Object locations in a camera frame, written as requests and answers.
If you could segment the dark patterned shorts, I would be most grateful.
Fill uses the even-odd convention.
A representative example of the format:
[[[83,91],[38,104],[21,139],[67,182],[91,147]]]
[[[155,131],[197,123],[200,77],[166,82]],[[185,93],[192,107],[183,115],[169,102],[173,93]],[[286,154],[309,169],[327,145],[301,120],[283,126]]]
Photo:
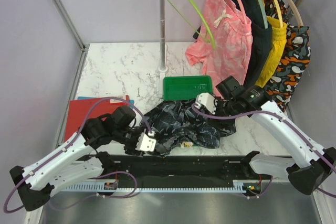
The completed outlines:
[[[144,117],[155,133],[156,146],[151,155],[168,156],[184,142],[197,146],[219,148],[220,139],[236,133],[235,121],[217,121],[192,110],[191,100],[163,101]]]

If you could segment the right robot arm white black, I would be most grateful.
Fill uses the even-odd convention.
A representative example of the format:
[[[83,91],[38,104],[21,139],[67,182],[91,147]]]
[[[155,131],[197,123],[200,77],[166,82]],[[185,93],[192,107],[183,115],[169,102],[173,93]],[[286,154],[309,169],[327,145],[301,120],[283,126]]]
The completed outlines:
[[[256,151],[246,156],[256,174],[287,179],[305,195],[311,195],[335,172],[335,148],[325,148],[299,129],[259,86],[246,89],[232,76],[216,89],[224,101],[218,102],[216,115],[228,116],[229,122],[249,116],[265,128],[290,154],[289,158],[268,156]]]

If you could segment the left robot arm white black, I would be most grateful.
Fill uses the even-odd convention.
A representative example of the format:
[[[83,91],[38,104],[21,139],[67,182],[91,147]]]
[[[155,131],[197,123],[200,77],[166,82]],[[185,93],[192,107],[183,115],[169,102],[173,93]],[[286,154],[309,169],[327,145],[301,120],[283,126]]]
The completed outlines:
[[[121,174],[123,171],[112,155],[98,151],[112,141],[122,144],[128,155],[143,156],[154,151],[156,139],[150,126],[130,127],[137,113],[137,108],[123,105],[96,118],[86,116],[78,131],[63,145],[29,166],[13,167],[13,191],[18,193],[22,208],[34,211],[69,186]]]

